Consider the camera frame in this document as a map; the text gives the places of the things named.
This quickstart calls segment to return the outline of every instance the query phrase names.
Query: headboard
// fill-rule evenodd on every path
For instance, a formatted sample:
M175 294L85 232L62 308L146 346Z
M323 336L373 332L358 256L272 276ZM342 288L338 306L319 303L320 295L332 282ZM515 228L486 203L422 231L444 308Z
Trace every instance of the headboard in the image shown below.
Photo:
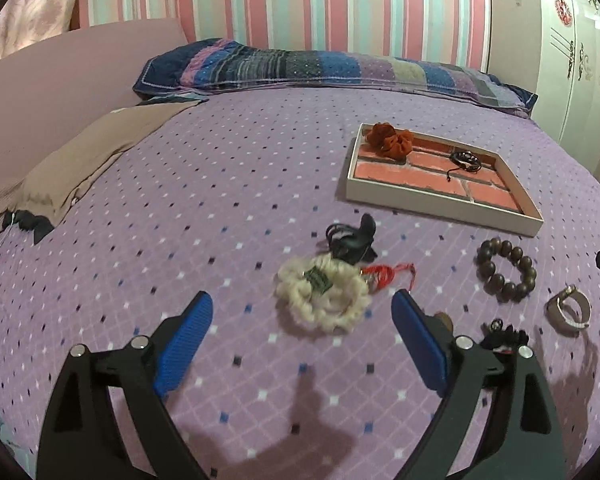
M0 60L0 216L22 179L102 115L134 106L145 62L186 42L177 20L60 34Z

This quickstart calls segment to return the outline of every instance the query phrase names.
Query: white wardrobe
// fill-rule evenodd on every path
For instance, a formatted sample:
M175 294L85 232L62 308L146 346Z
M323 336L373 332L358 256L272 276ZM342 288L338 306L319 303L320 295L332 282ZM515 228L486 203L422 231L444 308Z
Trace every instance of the white wardrobe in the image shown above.
M600 4L493 0L488 72L538 94L532 119L600 182Z

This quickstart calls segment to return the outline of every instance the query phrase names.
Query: tray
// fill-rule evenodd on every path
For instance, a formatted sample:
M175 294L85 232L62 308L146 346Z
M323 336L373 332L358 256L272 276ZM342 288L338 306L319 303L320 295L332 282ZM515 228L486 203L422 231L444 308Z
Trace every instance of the tray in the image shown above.
M542 227L540 211L497 153L414 132L413 151L407 161L396 162L366 143L372 127L360 124L347 173L347 200L529 237ZM454 150L469 150L480 158L482 168L477 173L458 170L448 158ZM446 172L452 169L448 182Z

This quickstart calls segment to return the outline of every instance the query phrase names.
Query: wardrobe door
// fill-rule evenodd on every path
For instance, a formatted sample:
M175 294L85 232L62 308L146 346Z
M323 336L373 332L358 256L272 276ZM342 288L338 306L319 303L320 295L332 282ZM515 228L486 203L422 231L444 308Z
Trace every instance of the wardrobe door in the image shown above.
M538 75L538 102L531 118L559 142L577 70L575 27L571 0L542 1L542 53ZM520 48L525 48L524 38Z
M560 145L591 173L600 162L600 5L573 0L575 81Z

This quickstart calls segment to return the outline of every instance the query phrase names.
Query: green pendant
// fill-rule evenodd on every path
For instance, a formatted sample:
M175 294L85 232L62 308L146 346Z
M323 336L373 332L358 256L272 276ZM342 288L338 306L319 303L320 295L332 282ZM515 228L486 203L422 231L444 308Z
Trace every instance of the green pendant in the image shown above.
M319 294L324 294L333 286L331 280L324 272L318 269L318 267L312 267L305 271L302 274L302 277L306 279L311 284L311 288Z

